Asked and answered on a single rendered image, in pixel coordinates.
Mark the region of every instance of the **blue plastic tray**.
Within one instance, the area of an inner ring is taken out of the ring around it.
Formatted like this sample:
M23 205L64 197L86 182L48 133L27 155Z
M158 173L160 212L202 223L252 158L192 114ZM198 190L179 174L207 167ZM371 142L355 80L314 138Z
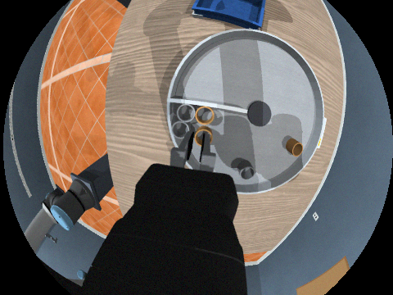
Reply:
M196 0L197 15L257 30L264 19L266 0Z

